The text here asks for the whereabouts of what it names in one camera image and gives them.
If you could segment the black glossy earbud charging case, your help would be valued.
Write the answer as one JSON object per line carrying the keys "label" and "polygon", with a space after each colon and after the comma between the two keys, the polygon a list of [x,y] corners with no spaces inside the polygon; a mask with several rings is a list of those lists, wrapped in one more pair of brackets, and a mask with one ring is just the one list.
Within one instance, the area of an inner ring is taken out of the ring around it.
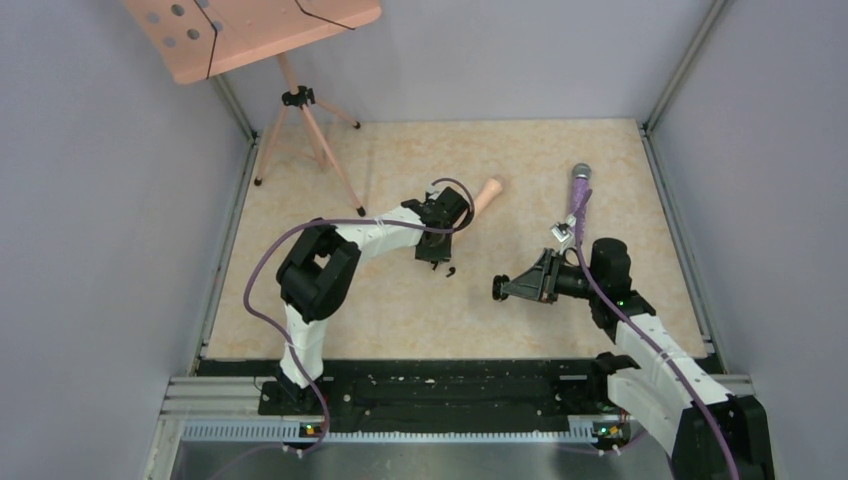
{"label": "black glossy earbud charging case", "polygon": [[495,301],[504,301],[509,297],[509,293],[504,290],[509,283],[510,278],[505,274],[496,275],[493,278],[491,295]]}

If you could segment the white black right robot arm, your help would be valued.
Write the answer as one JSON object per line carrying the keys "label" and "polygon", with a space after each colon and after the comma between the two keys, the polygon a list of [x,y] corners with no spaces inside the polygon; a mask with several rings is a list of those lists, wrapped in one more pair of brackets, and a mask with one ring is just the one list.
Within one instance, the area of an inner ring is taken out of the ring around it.
{"label": "white black right robot arm", "polygon": [[753,395],[731,392],[671,337],[655,308],[632,286],[626,244],[601,238],[572,265],[546,249],[511,279],[497,275],[496,301],[588,302],[592,320],[620,349],[592,362],[586,397],[600,412],[617,407],[665,450],[677,479],[773,479],[766,411]]}

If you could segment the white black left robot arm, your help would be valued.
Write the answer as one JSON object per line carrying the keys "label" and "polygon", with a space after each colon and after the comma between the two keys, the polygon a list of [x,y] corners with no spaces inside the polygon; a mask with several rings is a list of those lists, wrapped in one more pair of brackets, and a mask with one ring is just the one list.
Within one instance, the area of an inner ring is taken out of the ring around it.
{"label": "white black left robot arm", "polygon": [[475,213],[472,198],[451,187],[433,187],[423,200],[406,200],[374,218],[317,218],[306,224],[276,272],[289,335],[278,379],[292,410],[308,413],[319,404],[315,380],[324,371],[327,320],[345,301],[357,269],[407,247],[419,261],[447,263],[454,234],[469,227]]}

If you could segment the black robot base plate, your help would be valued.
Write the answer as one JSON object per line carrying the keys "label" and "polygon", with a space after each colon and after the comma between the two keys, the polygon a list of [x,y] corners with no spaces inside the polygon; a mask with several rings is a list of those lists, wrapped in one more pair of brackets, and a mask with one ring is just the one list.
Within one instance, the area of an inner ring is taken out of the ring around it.
{"label": "black robot base plate", "polygon": [[595,396],[589,360],[327,360],[314,388],[263,383],[264,416],[329,415],[332,433],[565,433],[628,415]]}

